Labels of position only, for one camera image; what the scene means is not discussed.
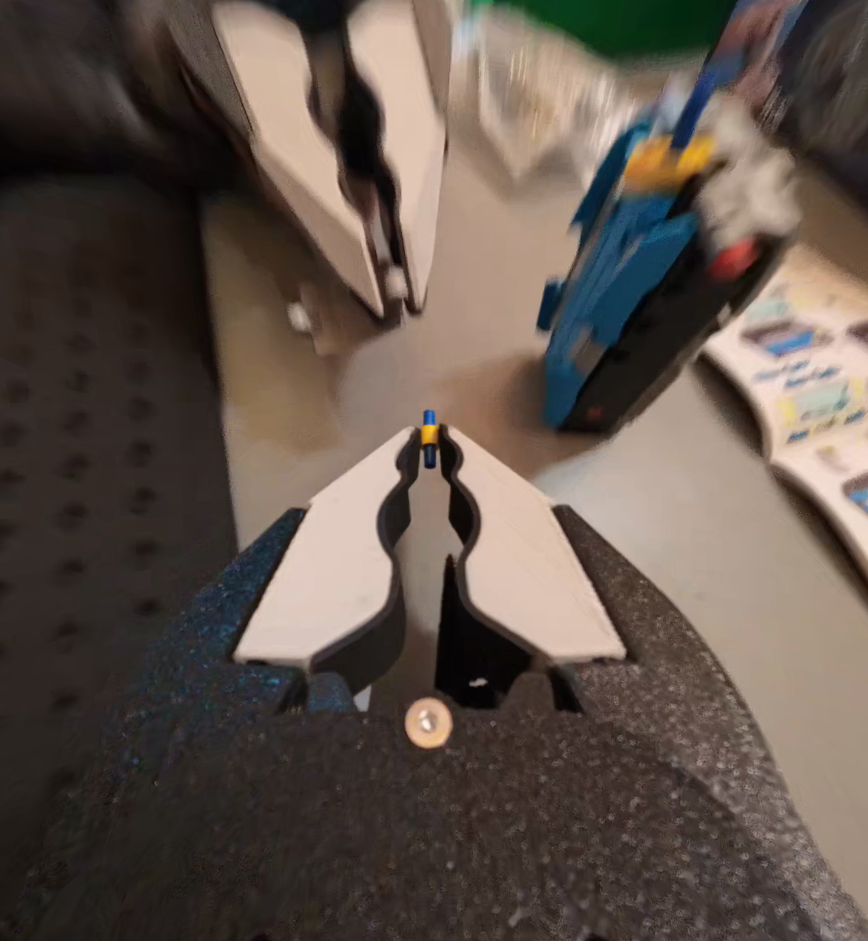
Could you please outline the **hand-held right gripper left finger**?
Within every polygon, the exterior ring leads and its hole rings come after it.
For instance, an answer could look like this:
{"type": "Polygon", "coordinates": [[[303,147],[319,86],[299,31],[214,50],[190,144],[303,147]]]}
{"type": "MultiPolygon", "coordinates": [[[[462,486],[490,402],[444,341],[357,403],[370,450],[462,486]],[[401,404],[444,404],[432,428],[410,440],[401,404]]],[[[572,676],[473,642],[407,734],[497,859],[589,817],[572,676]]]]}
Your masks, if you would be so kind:
{"type": "Polygon", "coordinates": [[[389,671],[405,636],[395,547],[411,522],[420,452],[420,430],[406,427],[310,499],[236,662],[334,674],[355,695],[389,671]]]}

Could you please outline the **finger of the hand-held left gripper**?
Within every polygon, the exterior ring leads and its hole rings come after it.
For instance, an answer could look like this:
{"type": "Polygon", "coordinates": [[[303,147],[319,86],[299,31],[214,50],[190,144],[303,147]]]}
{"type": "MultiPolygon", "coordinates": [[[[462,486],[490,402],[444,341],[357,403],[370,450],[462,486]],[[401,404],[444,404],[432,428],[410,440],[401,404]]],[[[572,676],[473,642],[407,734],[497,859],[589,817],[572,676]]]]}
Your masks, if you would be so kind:
{"type": "Polygon", "coordinates": [[[420,314],[435,257],[448,148],[450,5],[361,2],[349,18],[348,41],[355,72],[379,113],[381,199],[404,304],[420,314]]]}
{"type": "Polygon", "coordinates": [[[367,105],[358,100],[346,18],[315,29],[271,2],[220,2],[216,39],[248,114],[255,164],[335,275],[374,320],[390,298],[391,225],[367,105]]]}

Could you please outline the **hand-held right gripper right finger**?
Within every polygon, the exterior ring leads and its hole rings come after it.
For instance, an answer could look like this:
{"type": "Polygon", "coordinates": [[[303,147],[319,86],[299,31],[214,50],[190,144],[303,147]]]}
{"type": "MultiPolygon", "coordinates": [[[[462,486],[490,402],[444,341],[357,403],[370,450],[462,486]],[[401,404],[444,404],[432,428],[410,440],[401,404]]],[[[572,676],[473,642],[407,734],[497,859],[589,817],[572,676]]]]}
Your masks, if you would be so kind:
{"type": "Polygon", "coordinates": [[[456,584],[473,618],[544,665],[626,660],[557,505],[448,425],[440,425],[440,468],[461,546],[456,584]]]}

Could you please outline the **grey curved panel piece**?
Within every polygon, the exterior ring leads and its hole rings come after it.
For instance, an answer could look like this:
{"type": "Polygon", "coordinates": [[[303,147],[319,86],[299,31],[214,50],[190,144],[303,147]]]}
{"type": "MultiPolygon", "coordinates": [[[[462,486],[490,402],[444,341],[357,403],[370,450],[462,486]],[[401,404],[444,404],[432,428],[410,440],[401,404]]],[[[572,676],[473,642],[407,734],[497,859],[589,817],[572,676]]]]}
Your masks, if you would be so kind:
{"type": "Polygon", "coordinates": [[[286,305],[291,329],[310,339],[320,357],[347,355],[378,334],[380,323],[345,288],[303,281],[286,305]]]}

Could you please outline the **grey desk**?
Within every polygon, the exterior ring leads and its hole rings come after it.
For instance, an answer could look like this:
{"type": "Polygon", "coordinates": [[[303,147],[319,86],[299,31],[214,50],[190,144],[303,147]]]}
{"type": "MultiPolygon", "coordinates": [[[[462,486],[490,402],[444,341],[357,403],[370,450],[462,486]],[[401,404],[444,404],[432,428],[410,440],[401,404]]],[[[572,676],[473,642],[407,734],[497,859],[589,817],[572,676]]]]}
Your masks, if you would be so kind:
{"type": "Polygon", "coordinates": [[[570,505],[654,582],[738,685],[823,855],[868,915],[868,584],[769,473],[751,414],[701,360],[614,438],[541,420],[534,323],[584,187],[562,164],[512,186],[454,73],[423,315],[339,357],[290,326],[318,268],[250,190],[203,198],[202,236],[239,548],[432,407],[570,505]]]}

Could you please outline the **clear plastic bag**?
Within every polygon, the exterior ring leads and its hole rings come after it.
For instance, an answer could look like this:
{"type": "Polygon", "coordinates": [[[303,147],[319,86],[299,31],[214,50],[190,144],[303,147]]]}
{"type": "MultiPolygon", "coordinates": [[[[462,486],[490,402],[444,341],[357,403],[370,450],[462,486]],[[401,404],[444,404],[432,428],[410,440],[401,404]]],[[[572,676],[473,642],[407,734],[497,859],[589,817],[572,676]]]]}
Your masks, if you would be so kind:
{"type": "Polygon", "coordinates": [[[452,40],[451,113],[474,123],[512,186],[546,172],[588,186],[640,111],[616,65],[514,9],[468,7],[452,40]]]}

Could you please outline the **person's grey sweater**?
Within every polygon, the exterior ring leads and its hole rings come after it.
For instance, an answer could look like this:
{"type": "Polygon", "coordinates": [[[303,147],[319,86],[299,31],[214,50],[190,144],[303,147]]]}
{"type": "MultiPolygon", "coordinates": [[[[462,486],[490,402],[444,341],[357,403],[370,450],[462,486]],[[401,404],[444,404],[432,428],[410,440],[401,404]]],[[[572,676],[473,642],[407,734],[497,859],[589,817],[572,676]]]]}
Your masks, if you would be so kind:
{"type": "Polygon", "coordinates": [[[215,161],[164,2],[0,2],[0,169],[195,184],[215,161]]]}

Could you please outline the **green box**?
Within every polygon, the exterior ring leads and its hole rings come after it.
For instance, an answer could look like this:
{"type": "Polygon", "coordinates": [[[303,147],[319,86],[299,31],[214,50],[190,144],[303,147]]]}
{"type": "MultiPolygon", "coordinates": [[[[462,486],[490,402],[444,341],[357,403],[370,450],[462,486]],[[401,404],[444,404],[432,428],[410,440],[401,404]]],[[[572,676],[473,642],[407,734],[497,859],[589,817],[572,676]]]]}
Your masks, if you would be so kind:
{"type": "Polygon", "coordinates": [[[512,10],[610,58],[710,48],[735,1],[472,1],[512,10]]]}

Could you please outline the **blue and black brick model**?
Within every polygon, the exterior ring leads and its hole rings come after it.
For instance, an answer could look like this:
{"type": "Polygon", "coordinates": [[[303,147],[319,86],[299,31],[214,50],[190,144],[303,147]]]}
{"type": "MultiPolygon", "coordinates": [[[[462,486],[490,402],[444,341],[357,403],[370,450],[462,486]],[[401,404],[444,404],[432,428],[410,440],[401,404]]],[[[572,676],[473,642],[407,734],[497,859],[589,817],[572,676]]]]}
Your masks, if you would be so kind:
{"type": "Polygon", "coordinates": [[[537,329],[545,425],[612,433],[769,279],[799,227],[790,153],[720,65],[663,94],[616,136],[572,218],[569,273],[537,329]]]}

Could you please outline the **building instruction booklet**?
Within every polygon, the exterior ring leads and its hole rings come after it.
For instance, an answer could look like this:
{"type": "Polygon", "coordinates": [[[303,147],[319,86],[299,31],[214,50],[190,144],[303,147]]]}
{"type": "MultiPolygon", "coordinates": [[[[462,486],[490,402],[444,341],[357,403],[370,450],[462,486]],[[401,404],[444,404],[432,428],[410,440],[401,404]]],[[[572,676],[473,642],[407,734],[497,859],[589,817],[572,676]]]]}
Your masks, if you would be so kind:
{"type": "Polygon", "coordinates": [[[701,352],[868,582],[868,285],[802,245],[701,352]]]}

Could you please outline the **blue printed kit box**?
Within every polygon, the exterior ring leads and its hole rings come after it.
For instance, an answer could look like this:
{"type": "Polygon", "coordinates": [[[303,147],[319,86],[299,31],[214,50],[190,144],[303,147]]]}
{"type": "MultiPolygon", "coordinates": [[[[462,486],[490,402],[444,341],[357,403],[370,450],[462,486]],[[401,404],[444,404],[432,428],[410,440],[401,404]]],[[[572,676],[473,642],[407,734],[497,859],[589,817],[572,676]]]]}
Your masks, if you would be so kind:
{"type": "Polygon", "coordinates": [[[868,213],[868,1],[738,2],[706,69],[868,213]]]}

